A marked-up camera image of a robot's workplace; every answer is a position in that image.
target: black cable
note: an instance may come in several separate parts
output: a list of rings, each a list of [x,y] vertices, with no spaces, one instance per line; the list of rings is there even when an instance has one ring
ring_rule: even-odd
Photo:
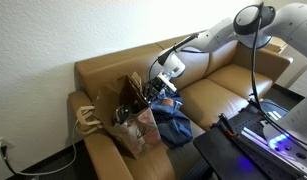
[[[293,136],[292,134],[290,134],[289,132],[287,132],[284,128],[282,128],[281,126],[279,126],[277,123],[274,122],[274,120],[272,120],[267,114],[266,112],[262,109],[262,106],[260,104],[259,98],[258,98],[258,93],[257,93],[257,89],[256,89],[256,81],[255,81],[255,56],[256,56],[256,43],[257,43],[257,36],[258,36],[258,32],[260,30],[260,26],[261,26],[261,22],[262,22],[262,17],[261,17],[261,12],[262,12],[262,7],[263,7],[263,3],[261,3],[260,6],[260,10],[259,10],[259,20],[258,20],[258,27],[257,30],[255,32],[255,37],[254,37],[254,42],[253,42],[253,47],[252,47],[252,61],[251,61],[251,74],[252,74],[252,89],[253,89],[253,95],[255,98],[256,103],[259,106],[259,110],[263,113],[264,118],[268,121],[268,123],[277,131],[279,131],[281,134],[287,133],[289,135],[289,137],[287,137],[290,141],[292,141],[294,144],[296,144],[297,146],[299,146],[300,148],[302,148],[303,150],[307,151],[307,149],[303,148],[302,145],[300,145],[298,142],[304,144],[305,146],[307,146],[307,143],[305,143],[304,141],[296,138],[295,136]]]
[[[11,165],[10,165],[10,163],[9,163],[9,161],[8,161],[8,156],[7,156],[7,146],[2,146],[1,149],[0,149],[0,151],[2,152],[2,153],[1,153],[1,154],[2,154],[2,157],[3,157],[2,159],[3,159],[3,161],[4,161],[5,165],[6,165],[6,167],[12,172],[12,174],[13,174],[15,177],[17,177],[17,178],[19,178],[19,179],[24,179],[23,176],[21,176],[20,174],[16,173],[16,172],[13,170],[13,168],[11,167]]]
[[[157,59],[151,64],[150,70],[149,70],[149,81],[151,81],[151,71],[152,71],[152,67],[153,65],[156,63]]]
[[[289,110],[287,110],[287,109],[285,109],[284,107],[282,107],[282,106],[280,106],[280,105],[278,105],[278,104],[275,104],[275,103],[266,102],[266,101],[262,101],[261,103],[271,104],[271,105],[273,105],[273,106],[276,106],[276,107],[282,109],[282,110],[285,111],[285,112],[289,112]]]
[[[65,168],[71,166],[73,164],[73,162],[76,160],[76,147],[75,147],[75,143],[74,143],[74,130],[76,129],[76,126],[78,124],[78,120],[76,120],[74,126],[73,126],[73,130],[72,130],[72,146],[73,146],[73,149],[74,149],[74,158],[72,159],[72,161],[67,164],[66,166],[63,166],[57,170],[54,170],[54,171],[50,171],[50,172],[44,172],[44,173],[24,173],[24,172],[15,172],[12,168],[12,166],[10,165],[9,161],[8,161],[8,156],[7,156],[7,146],[4,147],[4,149],[1,147],[0,148],[0,159],[1,161],[9,168],[9,170],[12,172],[14,172],[15,174],[17,174],[19,177],[22,177],[22,179],[24,179],[25,176],[43,176],[43,175],[49,175],[49,174],[54,174],[54,173],[57,173],[59,171],[62,171],[64,170]]]

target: couch cushion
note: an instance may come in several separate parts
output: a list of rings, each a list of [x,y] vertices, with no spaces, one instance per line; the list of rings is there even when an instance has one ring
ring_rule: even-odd
[[[183,98],[181,111],[204,130],[217,122],[221,113],[231,118],[247,105],[246,99],[209,79],[184,88],[180,94]]]
[[[234,64],[221,68],[207,78],[245,99],[249,99],[249,94],[253,93],[251,71]],[[273,81],[258,73],[255,73],[255,79],[259,97],[263,97],[272,86]]]
[[[191,122],[194,137],[204,133],[204,130]],[[202,156],[192,142],[169,149],[165,144],[148,152],[142,158],[135,160],[129,156],[123,156],[134,179],[180,179],[187,173]]]

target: power cord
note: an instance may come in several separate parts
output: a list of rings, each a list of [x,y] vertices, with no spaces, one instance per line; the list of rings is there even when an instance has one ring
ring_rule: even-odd
[[[15,176],[18,176],[18,175],[23,175],[23,176],[43,176],[43,175],[50,175],[50,174],[54,174],[54,173],[57,173],[59,171],[62,171],[64,169],[66,169],[67,167],[69,167],[71,164],[73,164],[73,162],[75,161],[76,159],[76,147],[75,147],[75,143],[74,143],[74,137],[75,137],[75,128],[78,124],[78,120],[75,122],[74,124],[74,127],[73,127],[73,131],[72,131],[72,146],[73,146],[73,149],[74,149],[74,157],[72,159],[72,161],[67,164],[66,166],[63,166],[62,168],[60,169],[57,169],[57,170],[54,170],[54,171],[50,171],[50,172],[44,172],[44,173],[22,173],[22,172],[16,172],[13,170],[13,168],[11,167],[9,161],[8,161],[8,158],[7,158],[7,153],[6,153],[6,150],[7,150],[7,146],[2,146],[2,143],[0,143],[0,159],[2,161],[2,163],[15,175]]]
[[[305,146],[307,146],[307,143],[305,143],[304,141],[296,138],[295,136],[293,136],[292,134],[290,134],[288,131],[286,131],[284,128],[282,128],[280,125],[278,125],[277,123],[274,122],[274,120],[271,119],[270,116],[268,116],[266,114],[266,112],[262,109],[262,106],[260,104],[259,98],[258,98],[258,93],[257,93],[257,89],[256,89],[256,81],[255,81],[255,56],[256,56],[256,43],[257,43],[257,36],[258,36],[258,32],[262,23],[262,7],[263,7],[263,3],[261,3],[260,5],[260,10],[259,10],[259,20],[258,20],[258,27],[257,27],[257,31],[255,32],[255,37],[254,37],[254,42],[253,42],[253,47],[252,47],[252,61],[251,61],[251,72],[252,72],[252,89],[253,89],[253,95],[255,98],[255,102],[258,104],[259,110],[262,112],[264,118],[267,120],[267,122],[277,131],[279,131],[280,133],[284,134],[287,133],[289,135],[289,137],[287,137],[290,141],[292,141],[294,144],[296,144],[297,146],[299,146],[300,148],[302,148],[303,150],[307,151],[306,148],[304,148],[301,144],[299,144],[298,142],[304,144]]]

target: robotic arm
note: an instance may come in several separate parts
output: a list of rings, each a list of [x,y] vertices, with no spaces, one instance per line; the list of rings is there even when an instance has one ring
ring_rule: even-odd
[[[158,62],[163,69],[158,78],[170,89],[176,91],[169,80],[179,77],[183,73],[185,65],[176,54],[186,47],[193,47],[201,52],[209,53],[232,40],[238,40],[244,46],[252,48],[257,19],[260,14],[262,23],[258,34],[257,48],[264,47],[274,36],[283,39],[307,57],[307,5],[294,3],[277,12],[270,6],[259,7],[260,5],[248,6],[236,15],[234,21],[227,18],[211,29],[193,34],[173,47],[162,51]]]
[[[208,53],[219,49],[224,44],[238,40],[248,48],[253,47],[256,31],[258,30],[259,18],[261,26],[258,31],[256,48],[264,47],[271,37],[279,37],[290,46],[307,57],[307,5],[289,4],[277,12],[270,6],[253,5],[242,9],[234,21],[225,19],[209,30],[199,34],[193,34],[180,43],[160,53],[158,62],[163,66],[157,78],[161,79],[173,91],[176,88],[169,82],[171,78],[179,77],[185,65],[176,56],[186,47],[194,47]],[[276,122],[287,132],[307,143],[307,97],[293,108],[286,116]],[[284,149],[278,140],[286,139],[292,151],[275,152],[287,159],[307,174],[307,146],[300,143],[302,148],[289,142],[288,134],[281,134],[272,126],[264,127],[264,135],[271,151]]]

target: brown leather couch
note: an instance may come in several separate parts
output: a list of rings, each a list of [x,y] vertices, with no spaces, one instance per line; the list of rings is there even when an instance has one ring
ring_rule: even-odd
[[[82,89],[69,94],[73,111],[91,105],[97,92],[107,83],[136,71],[148,80],[151,64],[165,48],[182,40],[174,38],[77,62],[76,80]],[[210,54],[179,53],[186,65],[181,78],[173,83],[183,97],[181,111],[192,121],[194,136],[209,129],[220,113],[228,118],[247,105],[251,90],[251,51],[231,42]],[[269,50],[257,52],[256,80],[262,97],[290,64],[290,58]],[[154,77],[161,67],[153,67]],[[181,179],[202,157],[193,143],[169,149],[161,143],[144,157],[135,160],[127,155],[102,129],[84,137],[99,179]]]

